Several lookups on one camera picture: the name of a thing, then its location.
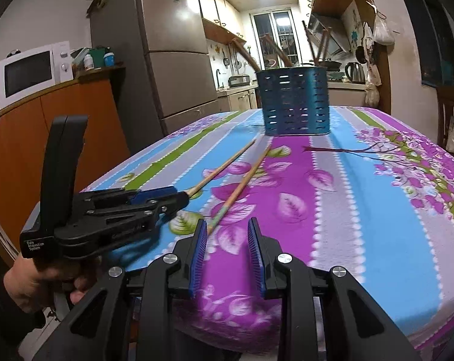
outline utensil holder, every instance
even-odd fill
[[[330,132],[326,71],[307,66],[257,72],[267,136]]]

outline green container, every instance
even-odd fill
[[[105,66],[103,56],[105,55],[105,48],[90,49],[88,52],[93,58],[93,67],[102,68]]]

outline white bottle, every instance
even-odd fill
[[[83,66],[85,67],[86,71],[88,71],[89,69],[93,69],[93,58],[90,54],[87,54],[83,58]]]

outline silver bolt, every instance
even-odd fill
[[[278,260],[280,263],[290,263],[290,262],[292,262],[292,256],[289,255],[289,254],[280,254],[280,255],[277,257],[277,260]]]
[[[332,269],[332,272],[334,273],[334,276],[336,276],[336,277],[343,277],[347,274],[347,270],[345,270],[342,266],[335,266]]]
[[[163,261],[165,263],[168,263],[169,265],[171,265],[172,263],[175,263],[177,262],[177,255],[175,254],[167,254],[163,257]]]
[[[118,266],[110,267],[110,269],[108,270],[108,275],[110,275],[111,277],[114,277],[114,278],[118,277],[122,273],[123,273],[122,268],[118,267]]]

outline wooden chair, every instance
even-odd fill
[[[446,149],[450,119],[454,115],[454,86],[440,86],[437,88],[437,104],[439,107],[437,144],[442,149]]]

